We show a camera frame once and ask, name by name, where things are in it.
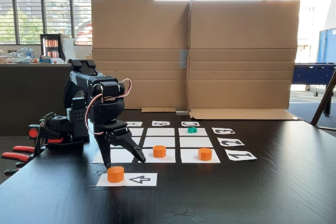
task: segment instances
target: green block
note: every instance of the green block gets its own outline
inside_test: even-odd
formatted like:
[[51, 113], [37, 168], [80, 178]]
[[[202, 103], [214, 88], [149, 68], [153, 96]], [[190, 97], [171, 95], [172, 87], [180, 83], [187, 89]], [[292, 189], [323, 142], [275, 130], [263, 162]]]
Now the green block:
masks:
[[195, 128], [195, 127], [188, 127], [188, 132], [189, 133], [196, 133], [197, 132], [197, 128]]

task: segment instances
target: counter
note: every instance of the counter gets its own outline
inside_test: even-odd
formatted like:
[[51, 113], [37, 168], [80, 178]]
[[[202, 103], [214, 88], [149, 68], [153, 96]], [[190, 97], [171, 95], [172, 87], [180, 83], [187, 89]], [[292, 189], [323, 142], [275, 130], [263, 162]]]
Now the counter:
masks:
[[0, 64], [0, 135], [28, 135], [49, 112], [66, 115], [64, 86], [71, 64]]

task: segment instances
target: cardboard sheet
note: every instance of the cardboard sheet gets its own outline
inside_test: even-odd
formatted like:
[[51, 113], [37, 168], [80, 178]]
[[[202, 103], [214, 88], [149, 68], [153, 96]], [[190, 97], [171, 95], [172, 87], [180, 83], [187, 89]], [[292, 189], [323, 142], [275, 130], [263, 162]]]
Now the cardboard sheet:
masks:
[[295, 120], [294, 115], [277, 109], [191, 109], [189, 114], [206, 120]]
[[191, 2], [186, 71], [191, 117], [292, 119], [277, 109], [289, 106], [299, 6], [299, 1]]
[[187, 49], [188, 3], [92, 0], [93, 49]]
[[180, 68], [179, 52], [176, 49], [94, 49], [93, 57], [96, 69], [103, 74], [132, 80], [132, 90], [125, 97], [127, 109], [174, 109], [186, 107], [185, 69]]
[[297, 48], [299, 1], [192, 1], [191, 49]]

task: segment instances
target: tape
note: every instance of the tape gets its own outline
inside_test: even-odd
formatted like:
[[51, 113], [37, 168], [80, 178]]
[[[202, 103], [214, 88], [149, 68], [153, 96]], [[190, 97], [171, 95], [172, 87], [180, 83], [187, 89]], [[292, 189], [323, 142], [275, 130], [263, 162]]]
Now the tape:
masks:
[[180, 68], [187, 67], [187, 56], [188, 56], [188, 49], [181, 49], [180, 50]]

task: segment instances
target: red wire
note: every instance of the red wire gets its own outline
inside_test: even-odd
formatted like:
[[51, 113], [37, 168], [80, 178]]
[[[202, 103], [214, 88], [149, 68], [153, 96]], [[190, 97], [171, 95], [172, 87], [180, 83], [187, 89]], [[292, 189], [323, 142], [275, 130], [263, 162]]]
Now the red wire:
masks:
[[[129, 85], [129, 87], [128, 87], [126, 93], [125, 93], [125, 94], [118, 95], [118, 96], [116, 96], [116, 97], [111, 97], [111, 98], [121, 98], [121, 97], [125, 97], [126, 95], [128, 95], [128, 94], [130, 93], [131, 88], [132, 88], [132, 81], [131, 81], [129, 78], [125, 78], [125, 79], [122, 79], [120, 82], [123, 82], [123, 81], [126, 81], [126, 80], [129, 80], [129, 81], [130, 81], [130, 85]], [[88, 125], [88, 114], [89, 114], [89, 111], [90, 111], [90, 109], [91, 109], [93, 103], [94, 103], [98, 98], [100, 98], [100, 97], [102, 97], [102, 96], [103, 96], [103, 94], [98, 94], [98, 95], [96, 95], [94, 98], [92, 98], [91, 102], [90, 102], [89, 105], [88, 105], [88, 108], [86, 109], [86, 113], [85, 113], [85, 126], [86, 126], [86, 128], [87, 128], [92, 134], [94, 134], [94, 135], [102, 135], [102, 134], [104, 134], [104, 131], [99, 132], [99, 133], [95, 133], [95, 132], [91, 131], [91, 129], [89, 128], [89, 125]]]

